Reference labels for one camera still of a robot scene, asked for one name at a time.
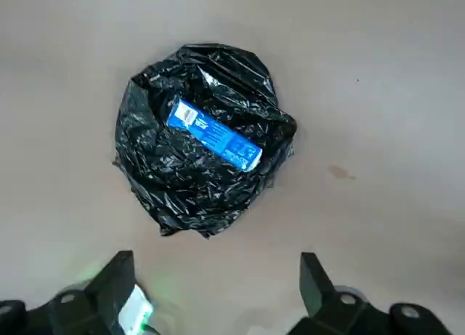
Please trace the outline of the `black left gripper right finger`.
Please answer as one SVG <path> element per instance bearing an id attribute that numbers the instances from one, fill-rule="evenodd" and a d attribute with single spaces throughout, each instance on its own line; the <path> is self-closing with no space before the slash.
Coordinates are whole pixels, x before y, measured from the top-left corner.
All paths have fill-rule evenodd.
<path id="1" fill-rule="evenodd" d="M 450 333 L 431 310 L 419 304 L 400 302 L 383 312 L 358 290 L 335 287 L 314 253 L 300 255 L 299 290 L 307 316 L 290 334 Z"/>

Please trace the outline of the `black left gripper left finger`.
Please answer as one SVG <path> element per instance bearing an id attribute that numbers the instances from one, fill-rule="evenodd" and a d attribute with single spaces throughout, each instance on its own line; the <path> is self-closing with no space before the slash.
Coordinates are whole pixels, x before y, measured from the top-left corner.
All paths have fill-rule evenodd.
<path id="1" fill-rule="evenodd" d="M 119 251 L 83 289 L 68 289 L 27 310 L 2 300 L 2 334 L 123 334 L 118 315 L 135 286 L 134 254 Z"/>

